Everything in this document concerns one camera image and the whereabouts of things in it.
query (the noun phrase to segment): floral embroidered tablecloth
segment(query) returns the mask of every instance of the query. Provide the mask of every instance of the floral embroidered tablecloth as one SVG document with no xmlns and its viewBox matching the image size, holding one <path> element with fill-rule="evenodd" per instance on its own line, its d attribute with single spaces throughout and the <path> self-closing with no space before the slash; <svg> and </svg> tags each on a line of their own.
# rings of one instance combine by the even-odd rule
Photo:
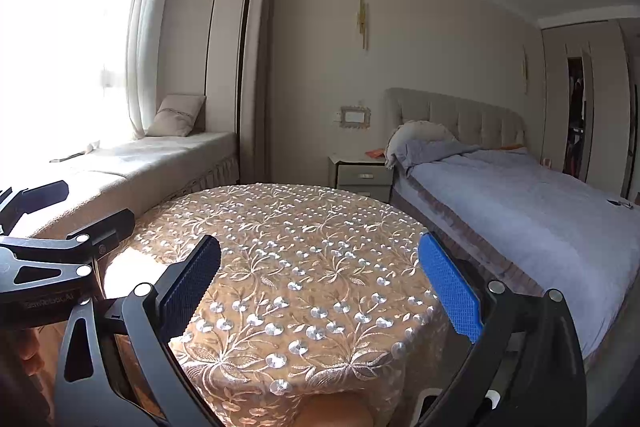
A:
<svg viewBox="0 0 640 427">
<path fill-rule="evenodd" d="M 236 185 L 157 206 L 111 258 L 133 249 L 166 265 L 206 233 L 219 240 L 222 266 L 171 348 L 226 425 L 286 427 L 302 397 L 340 391 L 386 425 L 425 386 L 405 380 L 428 381 L 448 327 L 418 265 L 425 231 L 349 192 Z"/>
</svg>

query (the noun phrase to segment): nightstand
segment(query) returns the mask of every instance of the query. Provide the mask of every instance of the nightstand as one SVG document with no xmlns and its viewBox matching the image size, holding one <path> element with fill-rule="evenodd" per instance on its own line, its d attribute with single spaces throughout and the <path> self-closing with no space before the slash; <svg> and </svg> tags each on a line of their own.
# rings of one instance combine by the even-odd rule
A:
<svg viewBox="0 0 640 427">
<path fill-rule="evenodd" d="M 394 172 L 385 159 L 333 154 L 329 156 L 329 186 L 389 202 Z"/>
</svg>

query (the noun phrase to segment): dark blue gripper pad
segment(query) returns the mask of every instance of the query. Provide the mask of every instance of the dark blue gripper pad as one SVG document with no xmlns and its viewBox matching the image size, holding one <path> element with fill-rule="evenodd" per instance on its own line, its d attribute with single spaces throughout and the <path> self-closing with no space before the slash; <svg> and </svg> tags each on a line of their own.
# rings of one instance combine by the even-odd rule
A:
<svg viewBox="0 0 640 427">
<path fill-rule="evenodd" d="M 186 260 L 172 264 L 164 272 L 163 277 L 170 277 L 170 268 L 175 269 L 176 265 L 182 265 L 180 277 L 175 280 L 159 305 L 162 325 L 158 338 L 162 342 L 168 343 L 172 338 L 184 333 L 193 312 L 220 268 L 220 256 L 218 240 L 206 236 Z"/>
<path fill-rule="evenodd" d="M 482 332 L 480 302 L 476 294 L 430 233 L 420 240 L 418 259 L 454 329 L 475 344 Z"/>
</svg>

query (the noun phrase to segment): tufted headboard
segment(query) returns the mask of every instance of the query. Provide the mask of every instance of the tufted headboard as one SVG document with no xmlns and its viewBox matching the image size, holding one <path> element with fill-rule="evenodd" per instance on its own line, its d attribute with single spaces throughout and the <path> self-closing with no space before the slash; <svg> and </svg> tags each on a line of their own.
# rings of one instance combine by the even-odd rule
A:
<svg viewBox="0 0 640 427">
<path fill-rule="evenodd" d="M 497 105 L 446 94 L 392 87 L 385 91 L 387 137 L 409 120 L 441 123 L 462 143 L 487 148 L 526 144 L 524 122 Z"/>
</svg>

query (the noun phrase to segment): finger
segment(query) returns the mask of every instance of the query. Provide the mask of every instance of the finger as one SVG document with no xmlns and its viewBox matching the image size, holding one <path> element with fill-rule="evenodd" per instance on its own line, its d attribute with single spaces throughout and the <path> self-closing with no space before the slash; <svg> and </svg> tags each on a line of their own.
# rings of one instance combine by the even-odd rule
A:
<svg viewBox="0 0 640 427">
<path fill-rule="evenodd" d="M 36 330 L 22 330 L 17 335 L 16 346 L 18 349 L 18 356 L 21 359 L 27 360 L 35 355 L 40 349 L 40 341 Z"/>
<path fill-rule="evenodd" d="M 33 355 L 29 360 L 22 361 L 22 367 L 27 375 L 32 376 L 42 370 L 44 360 L 40 355 Z"/>
</svg>

